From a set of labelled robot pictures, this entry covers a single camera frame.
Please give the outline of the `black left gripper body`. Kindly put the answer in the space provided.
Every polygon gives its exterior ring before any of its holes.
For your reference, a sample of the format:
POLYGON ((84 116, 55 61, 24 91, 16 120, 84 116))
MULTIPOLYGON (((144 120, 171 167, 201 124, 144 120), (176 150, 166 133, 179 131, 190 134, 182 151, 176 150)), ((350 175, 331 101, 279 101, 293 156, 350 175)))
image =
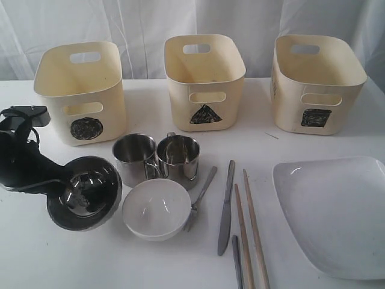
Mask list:
POLYGON ((36 191, 39 182, 62 180, 63 167, 40 152, 36 128, 49 124, 47 107, 11 106, 1 116, 1 185, 8 191, 36 191))

